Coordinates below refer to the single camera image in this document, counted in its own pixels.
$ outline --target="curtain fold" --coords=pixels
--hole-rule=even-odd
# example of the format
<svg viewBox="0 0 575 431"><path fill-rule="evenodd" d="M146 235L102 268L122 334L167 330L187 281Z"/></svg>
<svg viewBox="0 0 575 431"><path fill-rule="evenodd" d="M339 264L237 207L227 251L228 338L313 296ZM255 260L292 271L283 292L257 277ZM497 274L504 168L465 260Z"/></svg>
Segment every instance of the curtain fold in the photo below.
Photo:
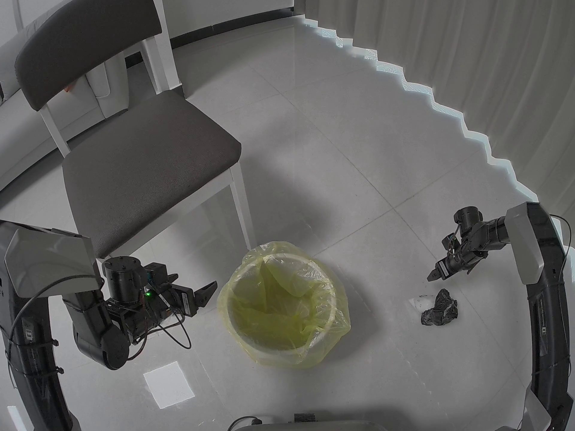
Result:
<svg viewBox="0 0 575 431"><path fill-rule="evenodd" d="M575 226L575 0L295 0L431 86Z"/></svg>

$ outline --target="white sofa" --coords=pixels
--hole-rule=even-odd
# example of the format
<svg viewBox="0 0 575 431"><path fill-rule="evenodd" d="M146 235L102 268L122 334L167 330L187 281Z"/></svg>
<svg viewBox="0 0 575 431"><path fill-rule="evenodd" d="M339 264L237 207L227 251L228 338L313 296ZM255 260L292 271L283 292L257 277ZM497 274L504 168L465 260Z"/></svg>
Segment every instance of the white sofa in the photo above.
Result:
<svg viewBox="0 0 575 431"><path fill-rule="evenodd" d="M127 109L124 55L80 77L70 92L60 92L48 106L66 140ZM0 106L0 190L55 148L42 117L30 107L22 90Z"/></svg>

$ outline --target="chair backrest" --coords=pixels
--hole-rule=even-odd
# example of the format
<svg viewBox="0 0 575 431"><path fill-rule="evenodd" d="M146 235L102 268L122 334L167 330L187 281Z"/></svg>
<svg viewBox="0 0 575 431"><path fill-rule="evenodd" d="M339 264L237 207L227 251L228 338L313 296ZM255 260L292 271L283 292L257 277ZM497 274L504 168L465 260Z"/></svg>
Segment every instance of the chair backrest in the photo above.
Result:
<svg viewBox="0 0 575 431"><path fill-rule="evenodd" d="M16 78L38 111L99 64L161 32L154 0L72 0L26 42Z"/></svg>

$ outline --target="sofa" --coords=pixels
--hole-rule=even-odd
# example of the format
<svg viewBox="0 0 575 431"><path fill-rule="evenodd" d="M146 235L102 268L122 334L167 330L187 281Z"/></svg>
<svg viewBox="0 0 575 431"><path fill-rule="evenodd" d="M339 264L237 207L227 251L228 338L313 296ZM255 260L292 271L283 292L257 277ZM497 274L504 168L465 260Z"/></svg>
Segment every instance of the sofa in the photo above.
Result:
<svg viewBox="0 0 575 431"><path fill-rule="evenodd" d="M0 89L4 90L0 93L0 190L56 149L42 117L30 107L10 69L20 45L68 1L44 13L0 47ZM128 73L120 53L80 77L68 92L61 91L48 107L64 139L69 140L127 109L128 98Z"/></svg>

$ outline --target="pillow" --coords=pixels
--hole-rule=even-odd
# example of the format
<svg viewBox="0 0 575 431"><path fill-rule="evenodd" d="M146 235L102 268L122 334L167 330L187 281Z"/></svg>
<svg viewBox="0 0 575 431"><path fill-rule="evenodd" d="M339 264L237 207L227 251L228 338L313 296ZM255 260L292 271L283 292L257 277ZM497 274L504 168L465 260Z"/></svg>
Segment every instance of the pillow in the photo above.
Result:
<svg viewBox="0 0 575 431"><path fill-rule="evenodd" d="M16 79L14 64L16 63L16 56L20 53L25 42L32 37L33 33L38 30L38 27L44 24L50 16L71 1L72 0L62 0L59 4L50 8L50 10L28 24L6 44L0 47L0 91L2 91L2 102L0 102L0 104L7 101L10 96L20 89L18 80Z"/></svg>

